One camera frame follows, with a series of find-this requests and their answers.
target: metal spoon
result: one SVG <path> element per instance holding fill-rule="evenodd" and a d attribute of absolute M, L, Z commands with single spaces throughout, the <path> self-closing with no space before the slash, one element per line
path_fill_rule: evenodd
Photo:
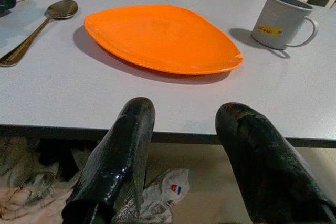
<path fill-rule="evenodd" d="M 78 10 L 78 5 L 74 0 L 61 0 L 50 5 L 47 9 L 49 17 L 39 26 L 36 30 L 23 41 L 20 45 L 8 52 L 5 56 L 0 58 L 1 67 L 15 66 L 25 55 L 28 48 L 33 43 L 37 35 L 42 29 L 55 19 L 67 19 L 72 18 Z"/>

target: mug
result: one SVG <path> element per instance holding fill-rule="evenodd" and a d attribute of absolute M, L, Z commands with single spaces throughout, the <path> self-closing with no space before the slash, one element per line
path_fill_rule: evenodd
<path fill-rule="evenodd" d="M 307 17 L 312 11 L 311 5 L 299 0 L 267 0 L 253 28 L 252 37 L 274 49 L 302 47 L 311 42 L 319 30 L 319 24 Z M 301 44 L 289 45 L 305 20 L 312 23 L 312 34 Z"/>

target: white plastic bag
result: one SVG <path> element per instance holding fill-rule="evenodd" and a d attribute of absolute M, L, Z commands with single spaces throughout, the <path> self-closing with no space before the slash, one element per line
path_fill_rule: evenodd
<path fill-rule="evenodd" d="M 140 223 L 172 223 L 170 209 L 189 191 L 189 170 L 167 170 L 142 193 Z"/>

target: cloth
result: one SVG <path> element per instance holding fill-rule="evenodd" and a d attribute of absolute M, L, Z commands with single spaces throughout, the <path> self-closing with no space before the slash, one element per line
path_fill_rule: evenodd
<path fill-rule="evenodd" d="M 39 140 L 0 138 L 0 223 L 61 224 L 61 211 L 90 151 L 71 150 L 79 168 L 68 182 L 58 162 L 44 166 L 36 152 Z"/>
<path fill-rule="evenodd" d="M 189 191 L 189 170 L 167 170 L 142 193 L 140 223 L 172 223 L 170 209 Z"/>

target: table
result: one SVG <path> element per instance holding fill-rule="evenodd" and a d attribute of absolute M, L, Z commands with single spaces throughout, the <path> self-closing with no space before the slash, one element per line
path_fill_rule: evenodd
<path fill-rule="evenodd" d="M 56 1 L 33 0 L 0 17 L 0 55 L 24 40 Z M 312 43 L 276 51 L 250 37 L 266 0 L 76 1 L 74 18 L 48 25 L 17 66 L 0 68 L 1 134 L 93 137 L 111 127 L 128 100 L 142 96 L 154 103 L 158 141 L 213 143 L 218 108 L 241 102 L 267 116 L 296 145 L 336 146 L 334 9 L 317 7 L 311 14 L 320 23 Z M 244 64 L 229 75 L 163 74 L 112 57 L 83 27 L 92 13 L 141 4 L 197 12 L 232 38 Z M 307 24 L 296 40 L 309 32 Z"/>

